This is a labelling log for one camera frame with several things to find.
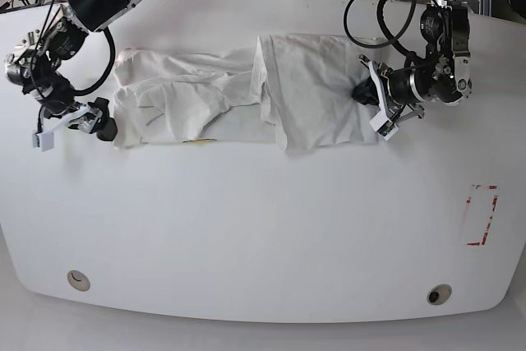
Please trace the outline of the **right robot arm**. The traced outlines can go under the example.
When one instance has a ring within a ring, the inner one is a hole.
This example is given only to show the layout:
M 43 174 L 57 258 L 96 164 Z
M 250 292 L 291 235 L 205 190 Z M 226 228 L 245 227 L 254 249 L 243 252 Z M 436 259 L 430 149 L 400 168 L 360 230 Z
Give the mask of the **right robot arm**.
M 80 97 L 93 94 L 106 82 L 116 60 L 116 46 L 109 30 L 112 22 L 135 8 L 142 0 L 66 0 L 51 4 L 42 27 L 27 33 L 7 55 L 6 78 L 22 88 L 40 105 L 34 147 L 54 147 L 54 133 L 60 127 L 95 135 L 111 142 L 118 127 L 105 98 L 83 104 Z M 102 76 L 87 88 L 77 90 L 58 69 L 76 56 L 90 33 L 102 33 L 108 42 L 109 60 Z

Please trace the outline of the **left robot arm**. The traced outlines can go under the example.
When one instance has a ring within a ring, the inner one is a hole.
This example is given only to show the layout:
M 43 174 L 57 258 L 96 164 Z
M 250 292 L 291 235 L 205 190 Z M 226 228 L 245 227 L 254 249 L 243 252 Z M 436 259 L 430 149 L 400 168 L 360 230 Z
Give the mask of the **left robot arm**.
M 392 34 L 385 22 L 387 1 L 379 0 L 377 4 L 377 23 L 385 38 L 383 45 L 402 54 L 404 66 L 395 70 L 360 55 L 359 60 L 370 76 L 352 93 L 360 104 L 377 107 L 370 125 L 385 140 L 399 130 L 401 122 L 423 118 L 426 102 L 453 106 L 467 99 L 473 88 L 466 0 L 430 0 L 419 21 L 426 42 L 423 57 L 399 42 L 413 19 L 417 0 L 411 0 L 406 22 L 397 34 Z

